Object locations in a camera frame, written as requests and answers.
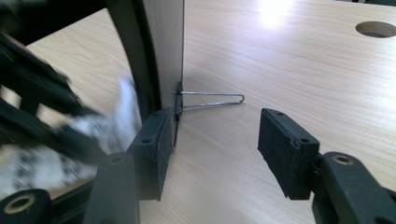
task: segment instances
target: metal hook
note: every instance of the metal hook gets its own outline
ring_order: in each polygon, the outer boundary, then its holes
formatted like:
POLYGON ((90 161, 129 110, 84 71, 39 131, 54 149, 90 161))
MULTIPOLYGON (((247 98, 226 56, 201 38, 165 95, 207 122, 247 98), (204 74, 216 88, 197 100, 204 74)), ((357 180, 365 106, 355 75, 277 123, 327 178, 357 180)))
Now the metal hook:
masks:
POLYGON ((245 95, 241 93, 217 93, 217 92, 196 92, 196 91, 180 91, 179 94, 182 95, 219 95, 219 96, 239 96, 241 100, 239 101, 229 101, 229 102, 215 102, 201 105, 183 105, 183 108, 192 108, 200 106, 211 106, 211 105, 239 105, 245 100, 245 95))

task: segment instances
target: wooden table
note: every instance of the wooden table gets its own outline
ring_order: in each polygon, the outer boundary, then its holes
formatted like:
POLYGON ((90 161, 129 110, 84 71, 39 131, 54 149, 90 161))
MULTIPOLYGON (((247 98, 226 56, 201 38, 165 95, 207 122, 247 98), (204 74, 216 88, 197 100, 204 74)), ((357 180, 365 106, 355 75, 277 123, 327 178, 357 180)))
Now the wooden table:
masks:
MULTIPOLYGON (((355 30, 396 25, 395 12, 330 0, 186 0, 185 90, 247 99, 184 111, 162 201, 141 202, 141 222, 314 223, 311 202, 285 199, 256 149, 263 107, 295 119, 322 153, 355 156, 396 189, 396 37, 355 30)), ((87 105, 112 109, 128 66, 105 10, 29 49, 69 75, 87 105)))

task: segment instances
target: light wood grain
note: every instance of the light wood grain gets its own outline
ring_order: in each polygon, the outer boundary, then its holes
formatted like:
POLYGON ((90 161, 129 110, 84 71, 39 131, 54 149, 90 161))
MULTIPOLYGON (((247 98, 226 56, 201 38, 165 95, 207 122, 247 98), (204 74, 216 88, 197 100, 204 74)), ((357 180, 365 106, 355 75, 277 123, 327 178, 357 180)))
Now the light wood grain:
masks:
MULTIPOLYGON (((186 0, 185 17, 185 90, 247 99, 184 111, 163 199, 141 202, 142 223, 314 223, 311 202, 285 199, 256 149, 263 107, 295 119, 322 153, 355 156, 396 189, 396 37, 355 30, 362 21, 396 25, 394 8, 186 0)), ((112 108, 126 60, 105 11, 29 49, 69 75, 87 104, 112 108)))

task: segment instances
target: metal wire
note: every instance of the metal wire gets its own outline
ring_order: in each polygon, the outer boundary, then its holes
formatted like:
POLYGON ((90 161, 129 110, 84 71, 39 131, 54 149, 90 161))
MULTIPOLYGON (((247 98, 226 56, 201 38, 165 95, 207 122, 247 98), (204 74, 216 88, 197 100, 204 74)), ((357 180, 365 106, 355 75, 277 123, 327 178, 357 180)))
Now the metal wire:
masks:
POLYGON ((239 101, 228 101, 228 102, 215 102, 201 105, 183 105, 183 108, 192 108, 200 106, 212 106, 212 105, 239 105, 245 100, 245 95, 241 93, 218 93, 218 92, 197 92, 197 91, 181 91, 179 94, 182 95, 217 95, 217 96, 237 96, 241 97, 239 101))

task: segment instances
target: table surface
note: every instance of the table surface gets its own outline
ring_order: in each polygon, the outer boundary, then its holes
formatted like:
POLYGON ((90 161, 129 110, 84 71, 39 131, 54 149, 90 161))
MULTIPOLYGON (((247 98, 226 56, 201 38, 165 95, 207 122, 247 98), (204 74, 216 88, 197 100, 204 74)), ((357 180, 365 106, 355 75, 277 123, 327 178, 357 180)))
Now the table surface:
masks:
MULTIPOLYGON (((330 0, 185 4, 185 90, 237 91, 246 101, 184 111, 163 198, 140 203, 141 223, 314 223, 311 201, 285 199, 257 150, 263 107, 295 119, 322 153, 355 156, 381 185, 396 189, 396 37, 355 30, 363 21, 396 25, 394 7, 330 0)), ((29 49, 71 77, 87 105, 112 110, 128 65, 106 10, 29 49)), ((48 111, 43 119, 59 122, 48 111)))

